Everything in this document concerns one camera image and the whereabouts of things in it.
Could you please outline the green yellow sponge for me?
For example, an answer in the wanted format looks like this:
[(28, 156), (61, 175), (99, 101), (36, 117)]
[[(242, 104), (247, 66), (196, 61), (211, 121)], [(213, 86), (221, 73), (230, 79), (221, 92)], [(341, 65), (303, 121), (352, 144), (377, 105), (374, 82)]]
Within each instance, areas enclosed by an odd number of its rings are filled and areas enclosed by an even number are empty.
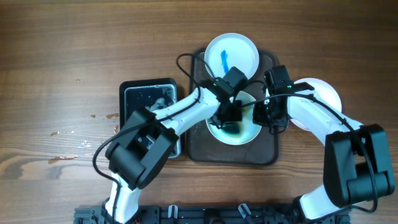
[(229, 135), (239, 136), (243, 130), (241, 122), (226, 123), (221, 128), (222, 132)]

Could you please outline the white plate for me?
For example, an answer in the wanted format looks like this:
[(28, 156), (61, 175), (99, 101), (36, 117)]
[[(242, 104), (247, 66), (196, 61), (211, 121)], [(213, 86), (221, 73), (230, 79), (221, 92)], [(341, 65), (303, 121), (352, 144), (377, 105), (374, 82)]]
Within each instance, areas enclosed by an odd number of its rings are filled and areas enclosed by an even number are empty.
[(259, 66), (259, 51), (246, 36), (237, 33), (221, 34), (207, 46), (204, 61), (215, 78), (224, 77), (236, 67), (246, 78), (251, 79)]
[(211, 124), (210, 119), (206, 120), (206, 125), (210, 133), (217, 140), (225, 144), (234, 145), (234, 146), (246, 144), (255, 139), (256, 136), (261, 131), (261, 126), (254, 124), (252, 121), (253, 110), (254, 110), (254, 105), (246, 106), (243, 108), (242, 121), (238, 121), (241, 122), (243, 128), (239, 136), (225, 134), (224, 132), (222, 132), (221, 129), (218, 129), (214, 124)]
[[(317, 96), (320, 97), (320, 101), (327, 103), (334, 110), (342, 112), (340, 97), (336, 90), (327, 82), (317, 78), (302, 78), (294, 81), (294, 83), (308, 83), (314, 87)], [(325, 119), (325, 109), (322, 106), (305, 98), (294, 100), (293, 103), (293, 117), (290, 120), (299, 128), (314, 132), (329, 124), (330, 121)]]

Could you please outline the white plate top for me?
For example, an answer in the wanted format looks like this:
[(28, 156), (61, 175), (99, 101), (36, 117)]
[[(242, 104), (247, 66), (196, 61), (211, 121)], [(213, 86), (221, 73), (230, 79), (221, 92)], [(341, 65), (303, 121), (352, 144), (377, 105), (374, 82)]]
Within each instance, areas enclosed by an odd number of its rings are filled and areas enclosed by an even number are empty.
[(246, 36), (237, 33), (221, 34), (207, 46), (204, 61), (215, 78), (224, 77), (236, 67), (246, 78), (251, 79), (259, 66), (259, 51)]

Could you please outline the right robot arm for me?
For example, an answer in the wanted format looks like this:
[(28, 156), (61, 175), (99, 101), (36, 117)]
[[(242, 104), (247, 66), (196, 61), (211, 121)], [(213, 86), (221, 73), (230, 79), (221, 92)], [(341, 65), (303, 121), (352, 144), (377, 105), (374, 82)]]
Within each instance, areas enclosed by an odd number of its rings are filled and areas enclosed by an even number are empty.
[(375, 212), (379, 198), (395, 189), (385, 130), (343, 115), (307, 82), (294, 83), (283, 65), (266, 71), (264, 81), (269, 95), (253, 103), (253, 122), (279, 134), (295, 119), (325, 147), (323, 183), (294, 199), (291, 222), (316, 223), (351, 209)]

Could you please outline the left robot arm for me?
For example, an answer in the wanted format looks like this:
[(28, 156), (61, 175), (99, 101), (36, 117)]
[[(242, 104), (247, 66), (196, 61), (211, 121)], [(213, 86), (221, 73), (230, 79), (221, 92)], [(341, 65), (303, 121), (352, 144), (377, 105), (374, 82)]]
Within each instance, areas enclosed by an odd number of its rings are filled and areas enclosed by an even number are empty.
[(246, 82), (245, 74), (233, 67), (221, 78), (202, 80), (174, 105), (133, 112), (118, 135), (106, 143), (113, 188), (103, 206), (104, 219), (127, 223), (135, 215), (141, 190), (158, 175), (185, 131), (206, 119), (218, 129), (241, 121), (241, 102), (231, 98)]

